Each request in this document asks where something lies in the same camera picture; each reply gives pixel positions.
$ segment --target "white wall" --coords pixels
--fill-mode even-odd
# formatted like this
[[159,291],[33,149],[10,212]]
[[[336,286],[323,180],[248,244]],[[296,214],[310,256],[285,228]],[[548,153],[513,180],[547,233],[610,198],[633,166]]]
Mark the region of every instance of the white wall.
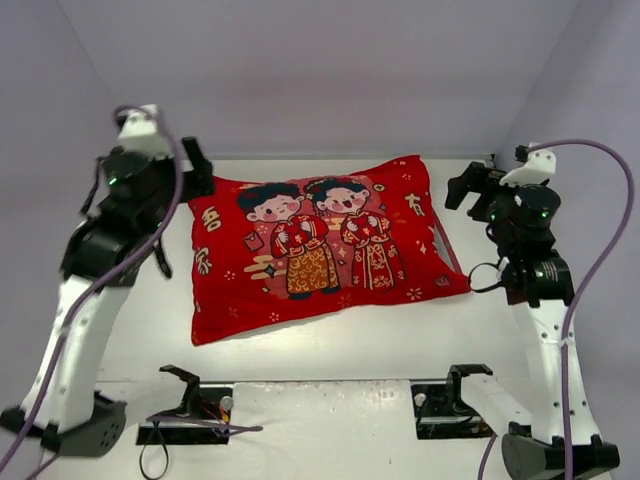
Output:
[[[55,2],[0,2],[0,409],[19,404],[56,309],[57,269],[114,138],[106,90]],[[0,433],[0,455],[12,438]],[[37,466],[23,448],[2,478]]]
[[497,151],[578,0],[61,0],[118,100],[219,157]]
[[[531,92],[503,148],[500,164],[513,165],[514,147],[529,141],[591,138],[617,149],[640,178],[640,3],[582,0],[544,74]],[[563,199],[554,220],[558,248],[582,280],[617,226],[626,199],[617,164],[586,147],[556,150],[558,173],[550,186]],[[640,311],[635,214],[576,316],[584,380],[598,424],[619,444],[617,478],[640,471]]]

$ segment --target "chinese character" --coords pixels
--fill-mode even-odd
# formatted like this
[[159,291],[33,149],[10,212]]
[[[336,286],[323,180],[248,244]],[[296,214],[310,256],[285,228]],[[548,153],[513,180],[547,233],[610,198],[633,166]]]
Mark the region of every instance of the chinese character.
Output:
[[404,197],[404,199],[409,202],[409,208],[412,208],[413,211],[416,212],[416,215],[418,215],[419,217],[424,217],[422,207],[418,203],[420,201],[420,197],[412,193],[411,195],[407,195],[406,197]]
[[216,211],[216,207],[209,207],[204,211],[202,221],[204,222],[204,226],[207,227],[208,232],[213,232],[222,226],[219,218],[220,215]]
[[196,252],[196,264],[200,275],[208,275],[213,265],[209,260],[209,248],[203,247]]

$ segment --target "cartoon girl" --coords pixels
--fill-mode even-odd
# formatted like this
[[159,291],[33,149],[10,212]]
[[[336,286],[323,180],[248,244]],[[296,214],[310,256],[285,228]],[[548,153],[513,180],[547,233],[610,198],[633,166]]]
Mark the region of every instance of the cartoon girl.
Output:
[[274,223],[271,254],[287,257],[287,293],[304,300],[317,290],[340,290],[338,271],[325,242],[327,224],[315,215],[299,214],[304,196],[297,185],[265,183],[242,192],[237,203],[250,222]]
[[344,243],[354,247],[354,286],[382,293],[391,290],[398,280],[405,280],[402,259],[389,233],[391,222],[364,208],[371,198],[367,187],[350,178],[325,178],[309,183],[304,191],[320,214],[346,215],[340,235]]

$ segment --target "red pillow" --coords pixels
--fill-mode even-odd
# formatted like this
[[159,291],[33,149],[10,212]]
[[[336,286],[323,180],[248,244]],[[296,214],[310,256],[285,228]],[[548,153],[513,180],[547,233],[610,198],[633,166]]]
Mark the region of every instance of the red pillow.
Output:
[[436,252],[429,174],[417,155],[349,176],[215,182],[215,195],[189,203],[194,345],[356,305],[469,291]]

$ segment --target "white table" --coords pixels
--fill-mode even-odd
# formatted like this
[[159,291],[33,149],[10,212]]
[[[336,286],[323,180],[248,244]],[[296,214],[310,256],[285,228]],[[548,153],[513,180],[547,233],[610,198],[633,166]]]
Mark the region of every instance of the white table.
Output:
[[[282,179],[281,172],[291,177],[342,174],[379,163],[217,161],[215,171],[267,181]],[[484,225],[465,214],[475,196],[455,212],[443,206],[447,179],[468,163],[427,161],[436,212],[465,272],[496,258]],[[194,348],[191,221],[189,210],[181,207],[165,235],[173,280],[165,281],[153,261],[143,267],[116,321],[99,388],[131,394],[136,380],[172,363],[206,381],[238,382],[234,423],[265,429],[233,437],[227,446],[170,446],[166,480],[476,478],[486,440],[417,440],[408,380],[444,378],[455,363],[485,363],[526,406],[523,344],[502,291],[353,308]],[[105,457],[59,460],[40,478],[141,479],[135,436],[135,429],[129,429]],[[147,454],[149,473],[161,470],[159,447],[150,447]],[[485,479],[507,478],[497,443]]]

